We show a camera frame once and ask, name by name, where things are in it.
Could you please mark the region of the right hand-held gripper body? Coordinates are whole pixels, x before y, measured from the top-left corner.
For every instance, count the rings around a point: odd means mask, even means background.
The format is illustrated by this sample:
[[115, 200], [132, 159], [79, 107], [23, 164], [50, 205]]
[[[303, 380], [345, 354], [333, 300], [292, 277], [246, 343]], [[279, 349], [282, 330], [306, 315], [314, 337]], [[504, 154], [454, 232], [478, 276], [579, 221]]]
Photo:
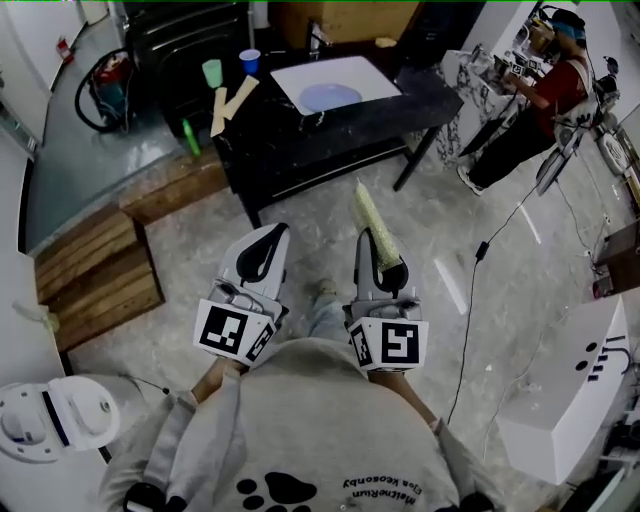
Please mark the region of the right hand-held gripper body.
[[361, 370], [404, 372], [424, 364], [429, 322], [418, 297], [356, 300], [343, 311]]

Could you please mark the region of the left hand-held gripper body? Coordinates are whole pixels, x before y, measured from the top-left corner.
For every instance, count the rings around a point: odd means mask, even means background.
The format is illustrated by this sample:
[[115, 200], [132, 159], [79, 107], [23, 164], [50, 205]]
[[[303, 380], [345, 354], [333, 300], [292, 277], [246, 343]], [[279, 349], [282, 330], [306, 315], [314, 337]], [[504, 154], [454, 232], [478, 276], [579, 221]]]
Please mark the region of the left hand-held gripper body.
[[253, 366], [289, 310], [225, 279], [216, 279], [198, 304], [193, 345], [219, 357]]

